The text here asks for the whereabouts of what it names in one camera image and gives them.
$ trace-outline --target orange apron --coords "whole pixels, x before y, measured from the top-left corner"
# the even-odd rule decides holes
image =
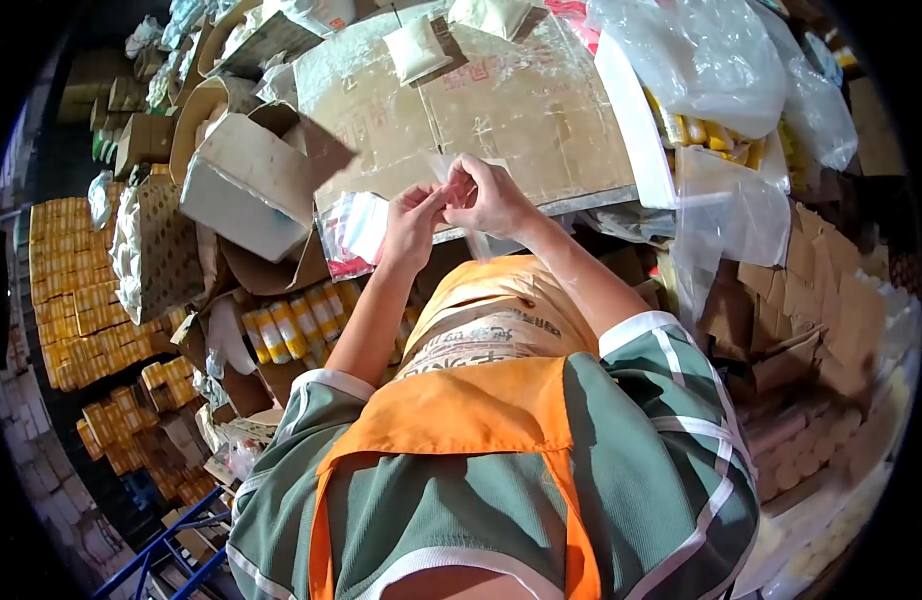
[[[473,279],[479,280],[478,283],[490,282],[492,278],[510,281],[512,271],[499,269],[498,262],[515,267],[520,275],[526,271],[532,272],[530,287],[538,289],[537,265],[540,263],[533,256],[509,256],[482,266],[473,263],[462,265],[444,278],[435,293],[435,297],[441,299],[453,296],[453,301],[435,302],[432,298],[411,335],[412,343],[409,346],[436,321],[433,318],[436,313],[450,311],[452,306],[473,300],[470,293],[461,292],[457,288],[467,287]],[[460,295],[452,294],[452,289]],[[544,291],[550,291],[543,294],[545,299],[551,298],[551,295],[559,296],[557,292],[567,297],[560,289]],[[521,296],[515,290],[507,293]],[[563,306],[563,302],[554,301],[551,305]],[[573,312],[577,311],[573,304],[563,309],[568,313],[572,309]],[[583,318],[580,323],[587,329]],[[578,346],[581,347],[574,348],[575,352],[587,351],[585,346],[591,343],[589,335],[576,335]],[[318,464],[318,489],[307,566],[308,592],[312,600],[335,597],[335,571],[325,491],[339,462],[359,452],[539,453],[567,507],[564,595],[570,600],[600,598],[598,564],[594,548],[581,522],[572,474],[570,449],[574,441],[565,407],[564,366],[564,357],[518,358],[475,366],[455,366],[411,375],[376,391],[358,420],[335,441]]]

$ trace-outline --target person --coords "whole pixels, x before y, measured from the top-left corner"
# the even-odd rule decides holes
[[[533,255],[446,276],[381,386],[440,223]],[[227,557],[245,598],[717,598],[754,544],[753,473],[678,321],[462,154],[392,201],[325,368],[237,492]]]

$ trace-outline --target yellow packaged roll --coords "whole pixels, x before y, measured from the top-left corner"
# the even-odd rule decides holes
[[[361,298],[361,288],[358,287],[358,284],[351,281],[350,279],[345,279],[344,281],[338,281],[338,284],[335,286],[338,291],[338,296],[341,297],[341,304],[345,307],[347,316],[355,312],[355,306],[358,304],[358,299]]]
[[[324,342],[328,348],[333,348],[341,335],[341,328],[338,327],[338,321],[335,320],[335,311],[328,304],[325,291],[321,289],[321,286],[311,286],[304,290],[304,299],[307,300],[307,305],[311,307],[314,322],[318,324],[318,329],[321,330]]]
[[[264,346],[271,354],[271,361],[275,365],[284,365],[291,360],[291,352],[288,351],[285,340],[281,336],[281,331],[275,324],[275,318],[266,308],[254,311],[254,322],[257,323],[257,329],[261,332],[261,339],[264,340]]]
[[[701,119],[685,116],[684,132],[687,134],[687,140],[692,144],[703,144],[708,141],[708,130]]]
[[[251,345],[254,346],[257,362],[262,365],[270,363],[271,354],[268,352],[267,346],[264,345],[262,332],[258,329],[258,323],[255,321],[255,313],[249,311],[241,315],[241,323],[244,324],[244,330],[248,332],[248,339],[251,340]]]
[[[761,163],[765,159],[766,140],[767,138],[762,137],[751,142],[751,147],[748,149],[748,159],[744,163],[749,169],[761,170]]]
[[[735,140],[731,139],[728,129],[724,126],[714,121],[705,121],[704,126],[707,130],[707,148],[724,152],[735,149]]]
[[[311,311],[311,306],[308,306],[308,301],[305,300],[303,295],[299,295],[288,302],[288,306],[291,307],[291,312],[294,313],[295,319],[298,320],[300,333],[307,340],[307,349],[311,356],[317,361],[324,360],[325,340],[321,337],[321,329],[318,328],[318,323],[314,320],[314,313]]]
[[[341,302],[341,297],[338,295],[337,290],[335,290],[335,284],[325,281],[321,284],[321,289],[323,289],[327,304],[331,307],[334,319],[338,323],[338,328],[344,330],[344,327],[348,324],[348,315],[344,312],[344,304]]]
[[[284,344],[287,346],[287,352],[291,353],[294,358],[304,358],[305,353],[308,352],[308,344],[305,342],[305,336],[302,335],[298,323],[295,321],[291,307],[287,305],[287,302],[279,300],[272,302],[268,306],[268,310],[271,311],[271,316],[275,318],[275,325],[277,325],[281,339],[284,340]]]

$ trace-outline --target clear plastic bag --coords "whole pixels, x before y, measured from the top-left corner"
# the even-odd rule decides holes
[[[744,0],[588,0],[588,25],[623,41],[658,103],[763,138],[787,78],[765,26]]]
[[[262,447],[248,438],[232,439],[227,452],[227,468],[241,481],[247,481],[255,463],[262,456]]]
[[[721,258],[783,265],[791,234],[788,197],[756,171],[693,147],[678,148],[681,201],[671,258],[681,323],[694,333]]]
[[[319,210],[314,219],[321,237],[327,271],[335,283],[353,280],[375,270],[374,265],[351,250],[351,244],[359,237],[355,227],[349,231],[353,209],[361,202],[359,195],[375,196],[370,192],[345,192],[327,210]]]
[[[858,131],[841,90],[815,71],[778,15],[757,2],[751,6],[787,72],[784,122],[815,161],[844,171],[858,150]]]
[[[95,232],[111,219],[111,203],[108,202],[108,184],[115,179],[111,171],[102,171],[87,186],[87,205],[91,211],[91,225]]]

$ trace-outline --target shirt sleeve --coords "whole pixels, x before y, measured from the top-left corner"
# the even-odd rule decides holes
[[[754,473],[720,375],[671,313],[652,310],[628,318],[601,336],[598,349],[605,371],[659,432],[726,436]],[[645,393],[645,379],[660,393]]]
[[[274,441],[257,458],[231,508],[227,558],[241,594],[288,597],[300,539],[310,522],[315,471],[361,415],[375,388],[345,372],[318,368],[295,379]]]

